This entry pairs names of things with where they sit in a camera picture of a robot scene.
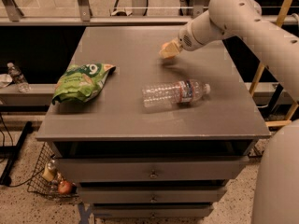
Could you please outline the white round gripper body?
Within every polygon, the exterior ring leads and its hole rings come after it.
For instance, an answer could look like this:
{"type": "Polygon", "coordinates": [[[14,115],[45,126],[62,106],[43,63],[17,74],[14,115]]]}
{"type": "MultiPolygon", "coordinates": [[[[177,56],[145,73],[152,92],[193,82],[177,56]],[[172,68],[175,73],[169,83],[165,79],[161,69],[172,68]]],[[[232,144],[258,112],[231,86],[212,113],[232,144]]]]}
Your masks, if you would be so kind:
{"type": "Polygon", "coordinates": [[[178,32],[178,42],[183,49],[194,51],[199,48],[199,43],[192,34],[192,28],[189,24],[184,25],[178,32]]]}

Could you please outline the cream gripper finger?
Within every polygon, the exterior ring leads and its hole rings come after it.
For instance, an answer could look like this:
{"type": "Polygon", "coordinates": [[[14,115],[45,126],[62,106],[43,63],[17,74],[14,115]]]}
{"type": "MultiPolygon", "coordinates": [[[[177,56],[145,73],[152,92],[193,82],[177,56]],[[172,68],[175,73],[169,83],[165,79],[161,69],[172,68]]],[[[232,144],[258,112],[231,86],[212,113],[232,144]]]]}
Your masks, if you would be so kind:
{"type": "Polygon", "coordinates": [[[181,53],[181,44],[176,41],[169,42],[165,49],[161,49],[159,54],[163,59],[173,58],[181,53]]]}

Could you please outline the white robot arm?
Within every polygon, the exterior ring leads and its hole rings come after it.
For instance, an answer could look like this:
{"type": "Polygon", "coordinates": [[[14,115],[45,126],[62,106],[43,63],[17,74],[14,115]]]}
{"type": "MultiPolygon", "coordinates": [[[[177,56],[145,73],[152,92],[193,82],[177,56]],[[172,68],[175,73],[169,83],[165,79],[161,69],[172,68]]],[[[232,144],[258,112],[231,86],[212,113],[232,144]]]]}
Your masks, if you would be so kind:
{"type": "MultiPolygon", "coordinates": [[[[261,62],[262,82],[299,99],[298,37],[262,17],[254,0],[210,0],[208,9],[184,25],[162,46],[162,57],[200,49],[215,40],[236,36],[261,62]]],[[[299,224],[299,120],[280,128],[261,158],[251,224],[299,224]]]]}

